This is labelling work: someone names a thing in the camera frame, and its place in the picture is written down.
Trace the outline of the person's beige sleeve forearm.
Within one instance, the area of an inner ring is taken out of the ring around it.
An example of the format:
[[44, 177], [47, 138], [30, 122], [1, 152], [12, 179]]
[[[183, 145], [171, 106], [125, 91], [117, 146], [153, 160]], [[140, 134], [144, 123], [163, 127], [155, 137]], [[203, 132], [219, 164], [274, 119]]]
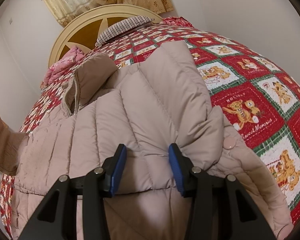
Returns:
[[27, 133], [14, 132], [5, 126], [0, 117], [0, 172], [15, 176], [19, 166], [21, 149], [29, 140]]

